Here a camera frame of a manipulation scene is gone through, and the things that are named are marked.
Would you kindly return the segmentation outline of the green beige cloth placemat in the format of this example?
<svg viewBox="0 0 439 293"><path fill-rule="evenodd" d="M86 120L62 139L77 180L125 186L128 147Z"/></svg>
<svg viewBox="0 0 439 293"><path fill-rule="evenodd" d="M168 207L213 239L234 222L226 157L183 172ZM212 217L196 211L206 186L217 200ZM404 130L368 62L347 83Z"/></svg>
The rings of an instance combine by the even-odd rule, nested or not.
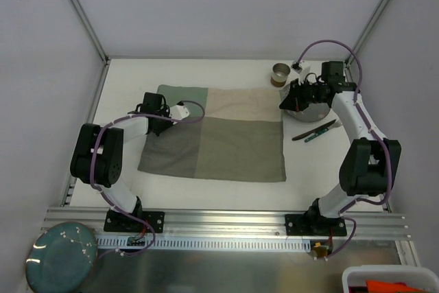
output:
<svg viewBox="0 0 439 293"><path fill-rule="evenodd" d="M203 180L286 180L279 91L162 84L157 92L170 106L188 100L192 122L149 134L140 172Z"/></svg>

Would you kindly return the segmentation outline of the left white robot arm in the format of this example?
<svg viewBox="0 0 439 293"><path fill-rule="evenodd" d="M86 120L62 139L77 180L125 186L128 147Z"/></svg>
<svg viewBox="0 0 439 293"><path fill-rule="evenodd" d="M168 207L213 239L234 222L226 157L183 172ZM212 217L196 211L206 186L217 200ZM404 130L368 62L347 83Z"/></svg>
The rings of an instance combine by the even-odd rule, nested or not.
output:
<svg viewBox="0 0 439 293"><path fill-rule="evenodd" d="M110 207L121 213L119 223L127 231L141 228L143 214L137 211L138 198L122 183L120 176L125 143L151 132L170 128L171 111L165 97L146 92L143 102L110 124L83 124L70 164L71 175L89 184Z"/></svg>

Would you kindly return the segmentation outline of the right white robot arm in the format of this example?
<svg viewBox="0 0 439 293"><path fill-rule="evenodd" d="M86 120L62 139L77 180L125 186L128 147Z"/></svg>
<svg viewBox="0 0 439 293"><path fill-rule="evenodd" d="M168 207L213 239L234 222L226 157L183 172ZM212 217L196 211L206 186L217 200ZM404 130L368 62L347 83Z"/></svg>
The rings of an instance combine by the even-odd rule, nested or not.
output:
<svg viewBox="0 0 439 293"><path fill-rule="evenodd" d="M337 185L316 201L317 212L307 218L307 227L315 235L331 228L331 218L339 218L357 202L383 205L394 184L401 156L401 144L387 138L366 110L359 85L344 76L340 61L323 62L313 82L305 63L292 64L299 74L289 83L288 94L280 109L303 112L312 104L326 104L339 118L350 147L339 170Z"/></svg>

